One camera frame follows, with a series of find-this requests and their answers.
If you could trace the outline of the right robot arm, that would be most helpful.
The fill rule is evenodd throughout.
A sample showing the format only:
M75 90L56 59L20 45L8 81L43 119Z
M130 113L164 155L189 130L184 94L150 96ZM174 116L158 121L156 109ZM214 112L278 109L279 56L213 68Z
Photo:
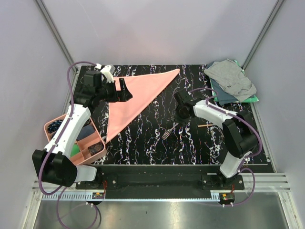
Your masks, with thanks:
M218 107L209 102L208 98L192 97L185 89L176 92L174 98L178 103L173 115L174 123L185 125L189 118L198 117L222 130L227 154L217 175L212 178L212 185L229 188L245 157L250 156L256 146L262 147L258 132L250 124L251 117L247 112L237 113Z

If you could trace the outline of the pink satin napkin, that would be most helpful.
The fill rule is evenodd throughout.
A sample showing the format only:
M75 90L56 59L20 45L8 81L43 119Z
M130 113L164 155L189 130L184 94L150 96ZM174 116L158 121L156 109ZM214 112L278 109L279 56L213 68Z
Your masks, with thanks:
M174 69L165 73L119 77L124 79L132 98L127 102L109 103L106 143L127 127L179 73L179 69Z

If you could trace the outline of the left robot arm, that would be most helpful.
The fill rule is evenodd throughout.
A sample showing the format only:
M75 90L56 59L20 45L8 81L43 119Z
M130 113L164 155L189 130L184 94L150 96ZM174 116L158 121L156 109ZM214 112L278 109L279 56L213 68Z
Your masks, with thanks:
M35 150L32 154L39 187L44 194L46 191L42 182L70 187L74 183L86 181L93 189L102 185L103 177L97 174L95 167L76 166L69 159L69 154L84 124L101 101L115 103L132 99L124 79L119 79L121 88L116 89L112 73L110 65L84 73L82 89L71 97L68 112L54 138L43 150Z

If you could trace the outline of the silver fork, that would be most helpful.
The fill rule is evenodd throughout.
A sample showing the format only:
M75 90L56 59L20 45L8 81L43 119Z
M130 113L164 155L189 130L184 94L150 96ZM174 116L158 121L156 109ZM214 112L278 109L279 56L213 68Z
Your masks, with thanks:
M174 123L172 128L167 129L162 136L162 140L166 140L171 135L173 130L177 127L177 125L178 123Z

